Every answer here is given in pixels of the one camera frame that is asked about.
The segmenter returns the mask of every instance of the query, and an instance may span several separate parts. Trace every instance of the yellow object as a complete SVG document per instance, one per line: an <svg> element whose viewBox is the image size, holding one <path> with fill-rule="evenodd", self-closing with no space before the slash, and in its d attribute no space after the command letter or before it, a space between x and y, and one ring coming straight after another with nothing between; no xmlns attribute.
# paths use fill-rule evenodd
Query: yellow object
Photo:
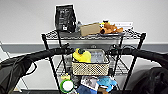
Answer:
<svg viewBox="0 0 168 94"><path fill-rule="evenodd" d="M69 79L70 80L70 75L68 75L68 73L64 74L64 75L61 75L61 79L62 80L65 80L65 79Z"/></svg>
<svg viewBox="0 0 168 94"><path fill-rule="evenodd" d="M91 53L89 51L84 51L83 54L79 54L79 48L73 53L73 57L79 62L91 63Z"/></svg>

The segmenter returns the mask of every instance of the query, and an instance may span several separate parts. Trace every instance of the white wall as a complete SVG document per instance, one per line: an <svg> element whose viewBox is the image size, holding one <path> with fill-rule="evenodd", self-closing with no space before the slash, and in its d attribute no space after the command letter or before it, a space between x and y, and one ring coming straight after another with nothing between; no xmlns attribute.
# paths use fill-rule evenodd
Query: white wall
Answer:
<svg viewBox="0 0 168 94"><path fill-rule="evenodd" d="M146 32L145 43L168 43L167 0L0 0L0 40L3 43L42 43L41 34L55 29L55 6L73 4L82 23L134 22Z"/></svg>

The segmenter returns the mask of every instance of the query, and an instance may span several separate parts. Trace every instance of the stuffed animal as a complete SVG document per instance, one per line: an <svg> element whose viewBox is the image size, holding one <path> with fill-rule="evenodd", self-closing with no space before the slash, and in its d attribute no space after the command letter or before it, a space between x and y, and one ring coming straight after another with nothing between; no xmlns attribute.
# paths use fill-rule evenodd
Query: stuffed animal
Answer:
<svg viewBox="0 0 168 94"><path fill-rule="evenodd" d="M73 57L79 62L91 63L91 53L89 51L77 48L73 53Z"/></svg>
<svg viewBox="0 0 168 94"><path fill-rule="evenodd" d="M113 89L112 85L113 86L117 85L117 82L115 80L111 80L111 78L109 76L99 76L98 79L99 79L99 81L97 81L97 83L99 85L103 85L103 86L108 87L106 89L107 92L109 92Z"/></svg>
<svg viewBox="0 0 168 94"><path fill-rule="evenodd" d="M110 25L108 22L104 23L104 28L100 28L101 34L109 34L109 33L121 33L123 32L123 28L117 29L117 26Z"/></svg>

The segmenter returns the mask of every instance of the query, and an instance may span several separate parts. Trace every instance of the black cable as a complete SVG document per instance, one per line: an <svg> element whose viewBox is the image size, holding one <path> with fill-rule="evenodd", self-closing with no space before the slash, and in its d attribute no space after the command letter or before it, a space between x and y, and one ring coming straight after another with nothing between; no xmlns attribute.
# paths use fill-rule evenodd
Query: black cable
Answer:
<svg viewBox="0 0 168 94"><path fill-rule="evenodd" d="M32 63L34 64L35 68L30 73L26 73L24 76L32 74L37 69L37 64L34 62Z"/></svg>

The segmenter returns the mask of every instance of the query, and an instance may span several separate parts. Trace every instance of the blue object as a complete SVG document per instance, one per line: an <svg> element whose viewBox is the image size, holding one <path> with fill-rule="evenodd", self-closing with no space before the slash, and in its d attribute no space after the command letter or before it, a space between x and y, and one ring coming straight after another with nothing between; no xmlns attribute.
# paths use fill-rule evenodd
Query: blue object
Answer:
<svg viewBox="0 0 168 94"><path fill-rule="evenodd" d="M97 91L90 89L91 94L97 94Z"/></svg>
<svg viewBox="0 0 168 94"><path fill-rule="evenodd" d="M79 94L92 94L90 89L84 85L80 85L79 88L76 90L76 92Z"/></svg>
<svg viewBox="0 0 168 94"><path fill-rule="evenodd" d="M111 91L112 85L117 85L117 82L115 80L111 80L109 76L99 76L98 77L99 81L97 83L99 85L107 86L108 88L106 89L107 92Z"/></svg>

